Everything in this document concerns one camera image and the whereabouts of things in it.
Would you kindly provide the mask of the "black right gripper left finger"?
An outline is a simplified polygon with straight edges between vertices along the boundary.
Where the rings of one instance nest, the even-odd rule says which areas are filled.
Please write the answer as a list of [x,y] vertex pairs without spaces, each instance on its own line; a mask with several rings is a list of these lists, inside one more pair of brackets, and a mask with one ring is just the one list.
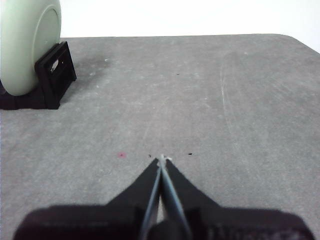
[[158,159],[107,204],[52,205],[28,213],[15,240],[137,240],[160,182]]

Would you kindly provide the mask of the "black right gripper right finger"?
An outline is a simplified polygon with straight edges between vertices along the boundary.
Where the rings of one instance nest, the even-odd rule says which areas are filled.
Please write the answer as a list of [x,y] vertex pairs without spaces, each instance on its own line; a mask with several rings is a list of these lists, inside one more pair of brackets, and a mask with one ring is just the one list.
[[165,206],[193,240],[311,240],[303,219],[277,209],[223,207],[169,160],[161,161]]

